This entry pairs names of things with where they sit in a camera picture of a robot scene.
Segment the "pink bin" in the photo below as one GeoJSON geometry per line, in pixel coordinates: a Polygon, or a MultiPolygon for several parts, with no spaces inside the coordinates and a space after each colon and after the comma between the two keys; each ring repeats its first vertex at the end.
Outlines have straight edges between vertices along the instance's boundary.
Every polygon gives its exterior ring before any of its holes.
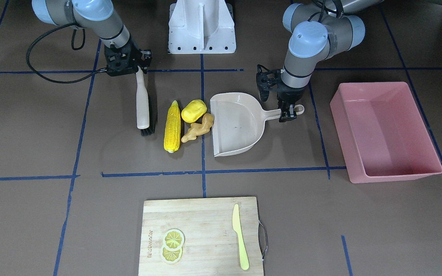
{"type": "Polygon", "coordinates": [[[352,183],[442,173],[407,83],[340,84],[330,107],[352,183]]]}

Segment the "wooden cutting board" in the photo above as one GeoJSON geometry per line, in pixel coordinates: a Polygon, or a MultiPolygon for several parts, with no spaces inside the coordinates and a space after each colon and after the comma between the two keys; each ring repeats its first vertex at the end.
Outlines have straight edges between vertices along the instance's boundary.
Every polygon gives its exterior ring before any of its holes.
{"type": "Polygon", "coordinates": [[[263,276],[256,197],[144,201],[139,276],[263,276]],[[238,238],[232,226],[233,207],[240,221],[250,267],[242,270],[238,238]],[[170,229],[185,236],[183,254],[174,264],[161,258],[163,236],[170,229]]]}

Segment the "dustpan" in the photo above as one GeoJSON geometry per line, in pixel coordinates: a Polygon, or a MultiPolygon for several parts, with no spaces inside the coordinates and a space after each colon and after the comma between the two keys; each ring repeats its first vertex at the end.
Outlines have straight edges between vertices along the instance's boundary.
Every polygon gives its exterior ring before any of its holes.
{"type": "MultiPolygon", "coordinates": [[[[280,109],[263,110],[256,98],[240,92],[216,94],[210,104],[214,115],[214,157],[240,154],[251,149],[262,137],[265,121],[278,119],[281,114],[280,109]]],[[[305,108],[296,105],[295,111],[301,115],[305,108]]]]}

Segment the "ginger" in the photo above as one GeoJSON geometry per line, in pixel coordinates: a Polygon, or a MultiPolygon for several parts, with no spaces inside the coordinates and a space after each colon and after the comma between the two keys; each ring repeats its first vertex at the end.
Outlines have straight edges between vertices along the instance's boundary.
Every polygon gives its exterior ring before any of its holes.
{"type": "Polygon", "coordinates": [[[197,139],[197,136],[208,133],[213,124],[214,116],[209,113],[204,114],[202,117],[202,124],[192,123],[191,128],[189,128],[187,133],[182,137],[182,143],[195,140],[197,139]]]}

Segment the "yellow knife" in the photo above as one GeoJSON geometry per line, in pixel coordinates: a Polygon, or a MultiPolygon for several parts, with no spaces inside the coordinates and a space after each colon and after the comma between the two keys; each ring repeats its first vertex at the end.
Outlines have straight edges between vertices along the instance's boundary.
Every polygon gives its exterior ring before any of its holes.
{"type": "Polygon", "coordinates": [[[235,204],[233,208],[233,230],[238,235],[238,251],[240,253],[240,267],[243,270],[247,270],[250,267],[249,257],[247,256],[247,250],[245,249],[245,243],[243,242],[242,223],[240,221],[240,206],[235,204]]]}

